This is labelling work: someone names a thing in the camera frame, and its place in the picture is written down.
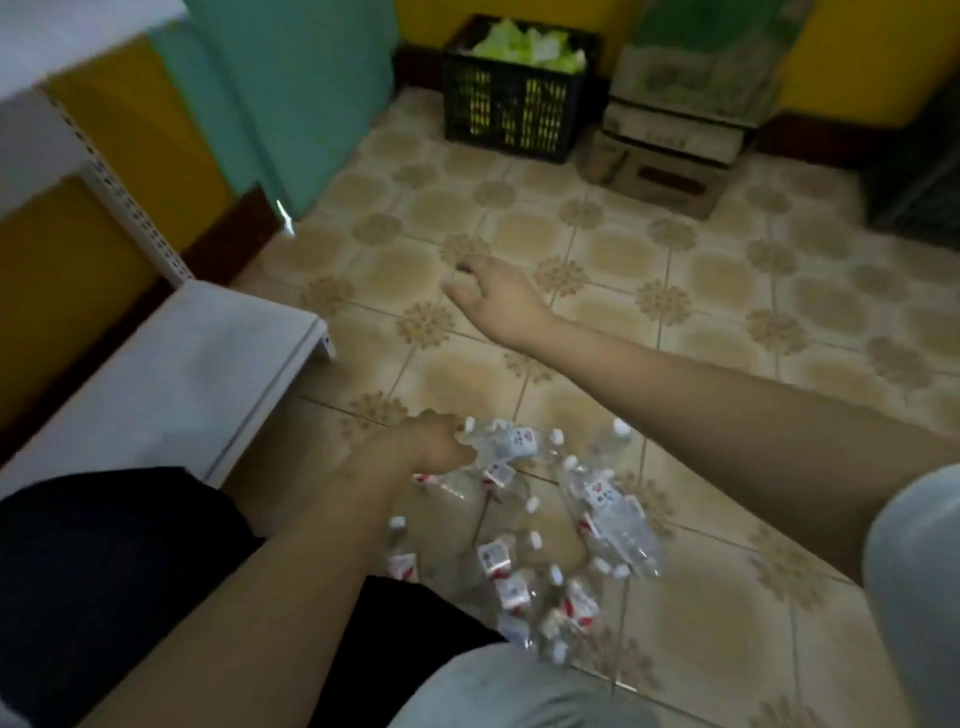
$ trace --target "wall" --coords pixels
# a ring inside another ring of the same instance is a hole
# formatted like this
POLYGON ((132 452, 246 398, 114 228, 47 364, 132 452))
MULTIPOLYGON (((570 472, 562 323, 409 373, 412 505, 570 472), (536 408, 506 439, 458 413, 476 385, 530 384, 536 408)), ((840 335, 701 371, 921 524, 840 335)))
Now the wall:
MULTIPOLYGON (((178 250, 233 201, 146 38, 52 81, 133 196, 178 250)), ((0 428, 155 279, 77 178, 0 220, 0 428)))
MULTIPOLYGON (((472 12, 586 28, 604 38, 610 76, 639 0, 396 0, 401 36, 439 48, 472 12)), ((901 126, 960 66, 957 0, 817 0, 784 68, 782 104, 863 124, 901 126)))

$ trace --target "bottle label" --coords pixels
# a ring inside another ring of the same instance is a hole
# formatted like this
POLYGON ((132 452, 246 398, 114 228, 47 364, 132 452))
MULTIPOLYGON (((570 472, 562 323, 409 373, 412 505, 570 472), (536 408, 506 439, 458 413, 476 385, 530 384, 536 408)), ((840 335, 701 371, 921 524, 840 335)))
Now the bottle label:
POLYGON ((483 487, 494 493, 510 485, 516 471, 506 463, 493 463, 483 471, 483 487))
POLYGON ((537 431, 532 427, 514 427, 507 433, 507 449, 511 459, 536 455, 537 431))
POLYGON ((530 587, 526 576, 522 573, 515 573, 506 579, 497 579, 493 583, 500 596, 500 606, 506 611, 521 612, 530 605, 530 587))
POLYGON ((530 645, 530 625, 523 619, 500 612, 496 616, 496 631, 517 647, 526 648, 530 645))
POLYGON ((574 624, 581 629, 587 629, 600 614, 600 604, 579 580, 573 579, 566 588, 564 611, 574 624))
POLYGON ((604 508, 623 500, 623 496, 620 495, 620 491, 616 489, 616 486, 605 478, 597 478, 590 483, 587 486, 585 495, 587 503, 590 504, 590 507, 594 511, 602 511, 604 508))
POLYGON ((387 573, 397 581, 420 583, 416 553, 395 553, 387 557, 387 573))
POLYGON ((480 566, 489 578, 502 578, 510 573, 513 566, 510 548, 502 539, 494 539, 488 544, 478 546, 477 556, 480 558, 480 566))

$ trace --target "black plastic crate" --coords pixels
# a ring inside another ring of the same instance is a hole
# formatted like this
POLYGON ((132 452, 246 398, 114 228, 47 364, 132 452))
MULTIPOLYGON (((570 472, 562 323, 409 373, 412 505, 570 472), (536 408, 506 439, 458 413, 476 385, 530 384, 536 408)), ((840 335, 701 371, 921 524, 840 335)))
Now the black plastic crate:
POLYGON ((515 20, 526 32, 565 31, 573 51, 587 57, 572 75, 464 53, 487 37, 501 18, 474 15, 444 48, 444 126, 450 141, 514 155, 563 162, 575 141, 584 81, 600 48, 596 34, 515 20))

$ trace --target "black shorts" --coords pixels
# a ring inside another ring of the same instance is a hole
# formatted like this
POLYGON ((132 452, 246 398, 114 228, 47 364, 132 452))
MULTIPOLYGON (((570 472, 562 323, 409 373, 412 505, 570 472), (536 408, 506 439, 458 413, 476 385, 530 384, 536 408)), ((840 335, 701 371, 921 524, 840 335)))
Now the black shorts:
MULTIPOLYGON (((261 545, 179 468, 84 473, 0 501, 0 698, 35 728, 80 721, 261 545)), ((368 576, 311 725, 385 726, 438 668, 502 642, 428 589, 368 576), (375 700, 357 700, 360 685, 375 700)))

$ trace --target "teal wall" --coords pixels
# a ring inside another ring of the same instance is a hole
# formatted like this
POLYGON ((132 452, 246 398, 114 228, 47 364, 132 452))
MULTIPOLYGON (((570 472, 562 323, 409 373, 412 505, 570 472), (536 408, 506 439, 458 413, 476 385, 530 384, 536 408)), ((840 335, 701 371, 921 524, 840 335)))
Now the teal wall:
POLYGON ((187 0, 152 42, 234 191, 301 217, 393 89, 392 0, 187 0))

